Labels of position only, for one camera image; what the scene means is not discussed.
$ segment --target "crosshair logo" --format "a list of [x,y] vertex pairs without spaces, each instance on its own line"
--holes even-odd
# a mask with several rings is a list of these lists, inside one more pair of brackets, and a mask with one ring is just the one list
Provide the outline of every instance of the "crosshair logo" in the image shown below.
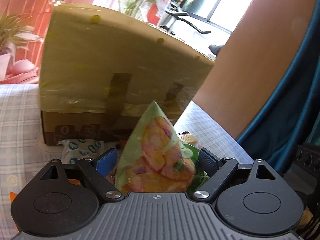
[[152,196],[154,199],[160,199],[160,198],[162,198],[160,195],[154,195],[154,196]]

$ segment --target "clear packing tape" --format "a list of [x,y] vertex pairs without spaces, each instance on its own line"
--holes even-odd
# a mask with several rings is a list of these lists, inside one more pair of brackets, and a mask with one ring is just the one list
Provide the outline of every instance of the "clear packing tape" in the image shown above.
[[[60,3],[54,6],[45,39],[40,108],[47,120],[50,113],[103,114],[93,118],[100,120],[100,128],[119,130],[134,128],[156,100],[174,123],[213,65],[183,41],[127,15]],[[53,132],[70,118],[50,119],[58,121],[45,123],[44,131]]]

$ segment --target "silver screw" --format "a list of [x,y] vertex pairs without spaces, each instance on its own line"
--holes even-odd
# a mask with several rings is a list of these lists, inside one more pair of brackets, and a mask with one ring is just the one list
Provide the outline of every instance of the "silver screw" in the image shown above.
[[106,193],[106,197],[107,197],[107,198],[111,198],[111,199],[120,198],[121,195],[122,195],[121,192],[115,191],[115,190],[108,191],[108,192]]
[[194,197],[196,198],[208,198],[210,196],[210,194],[206,191],[196,191],[195,193],[193,193]]

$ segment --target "curtain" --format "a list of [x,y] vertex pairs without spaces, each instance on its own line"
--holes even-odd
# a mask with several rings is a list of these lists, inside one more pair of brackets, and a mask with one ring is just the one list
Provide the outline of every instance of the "curtain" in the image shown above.
[[283,79],[237,142],[253,159],[285,172],[320,110],[320,0]]

